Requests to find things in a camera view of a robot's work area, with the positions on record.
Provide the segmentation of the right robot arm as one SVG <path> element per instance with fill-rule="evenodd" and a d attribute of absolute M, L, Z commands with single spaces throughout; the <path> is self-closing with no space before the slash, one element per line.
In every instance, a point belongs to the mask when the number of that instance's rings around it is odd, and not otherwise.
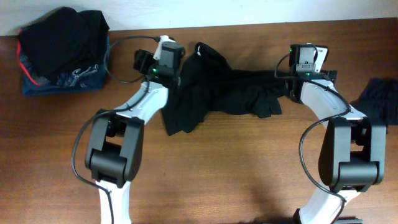
<path fill-rule="evenodd" d="M 296 209 L 293 222 L 306 223 L 362 223 L 356 217 L 341 216 L 345 206 L 384 178 L 386 125 L 371 119 L 351 106 L 335 89 L 335 70 L 322 70 L 328 47 L 292 44 L 287 54 L 289 75 L 285 83 L 289 98 L 308 106 L 318 120 L 302 134 L 298 153 L 303 164 L 303 144 L 307 134 L 324 125 L 316 181 L 307 167 L 303 170 L 316 190 L 310 200 Z"/>

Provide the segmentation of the black t-shirt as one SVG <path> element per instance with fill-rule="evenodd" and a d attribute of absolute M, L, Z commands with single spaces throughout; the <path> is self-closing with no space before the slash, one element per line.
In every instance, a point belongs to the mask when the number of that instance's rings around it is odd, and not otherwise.
<path fill-rule="evenodd" d="M 210 111 L 258 118 L 280 115 L 278 99 L 287 94 L 285 82 L 272 70 L 233 69 L 219 52 L 199 42 L 183 63 L 180 84 L 169 90 L 161 113 L 171 136 L 192 132 Z"/>

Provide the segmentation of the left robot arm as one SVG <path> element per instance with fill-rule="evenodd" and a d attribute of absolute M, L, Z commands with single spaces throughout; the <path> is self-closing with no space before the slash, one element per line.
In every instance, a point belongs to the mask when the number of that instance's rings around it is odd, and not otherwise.
<path fill-rule="evenodd" d="M 85 166 L 99 187 L 102 223 L 130 223 L 129 192 L 142 159 L 144 127 L 179 84 L 182 45 L 159 37 L 155 53 L 139 50 L 135 67 L 144 74 L 139 91 L 111 114 L 93 122 Z"/>

